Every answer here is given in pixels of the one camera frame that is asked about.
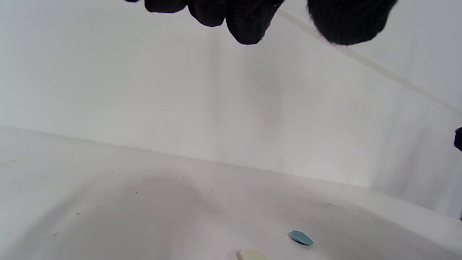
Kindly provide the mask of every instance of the gloved hand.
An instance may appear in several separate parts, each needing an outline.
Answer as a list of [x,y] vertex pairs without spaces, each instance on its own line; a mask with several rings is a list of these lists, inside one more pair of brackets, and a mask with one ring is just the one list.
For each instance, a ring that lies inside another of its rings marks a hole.
[[[150,12],[173,13],[186,5],[206,26],[221,25],[242,44],[255,44],[265,35],[284,0],[144,0]],[[397,0],[308,0],[319,32],[331,43],[351,45],[373,39],[385,27]]]
[[462,127],[456,130],[456,137],[454,138],[454,147],[462,152]]

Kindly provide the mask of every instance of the white plastic surface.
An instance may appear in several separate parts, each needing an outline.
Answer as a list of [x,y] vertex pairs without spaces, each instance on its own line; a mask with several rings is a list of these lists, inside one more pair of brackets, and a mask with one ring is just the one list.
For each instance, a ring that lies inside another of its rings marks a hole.
[[[282,10],[296,6],[301,17],[300,2]],[[0,125],[372,187],[460,215],[460,113],[281,14],[256,46],[187,10],[123,0],[2,1],[0,19]]]
[[1,260],[462,258],[461,221],[369,189],[9,128],[0,158]]

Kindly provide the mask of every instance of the black object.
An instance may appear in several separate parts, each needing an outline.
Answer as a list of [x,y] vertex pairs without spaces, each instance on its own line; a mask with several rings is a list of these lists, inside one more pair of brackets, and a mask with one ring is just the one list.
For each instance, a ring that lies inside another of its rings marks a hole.
[[242,44],[255,44],[265,35],[274,14],[284,0],[231,0],[226,24]]
[[[284,0],[144,0],[150,12],[174,13],[188,6],[206,26],[226,24],[242,44],[255,44],[265,35]],[[397,0],[308,0],[318,31],[331,43],[351,45],[373,39],[383,30]]]
[[318,31],[331,43],[351,45],[381,32],[397,0],[308,0]]
[[462,127],[456,130],[454,146],[462,152]]
[[191,15],[205,26],[218,26],[225,20],[229,0],[189,0]]

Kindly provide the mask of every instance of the knitted glove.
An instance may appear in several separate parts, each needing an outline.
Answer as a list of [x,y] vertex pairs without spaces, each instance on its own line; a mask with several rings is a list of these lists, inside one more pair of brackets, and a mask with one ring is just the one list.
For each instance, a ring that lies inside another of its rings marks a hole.
[[[150,12],[173,13],[186,5],[206,26],[221,25],[242,44],[255,44],[265,35],[284,0],[145,0]],[[351,45],[373,39],[385,27],[397,0],[308,0],[308,11],[319,32],[331,43]]]

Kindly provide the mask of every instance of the blue stone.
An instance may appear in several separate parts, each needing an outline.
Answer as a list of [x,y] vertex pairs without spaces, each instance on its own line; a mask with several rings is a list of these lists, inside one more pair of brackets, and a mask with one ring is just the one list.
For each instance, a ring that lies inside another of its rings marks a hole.
[[307,246],[310,246],[310,245],[314,244],[314,242],[311,240],[311,238],[309,238],[303,232],[294,230],[294,231],[290,232],[289,235],[292,238],[292,240],[294,240],[295,242],[298,242],[300,244],[304,244],[304,245],[307,245]]

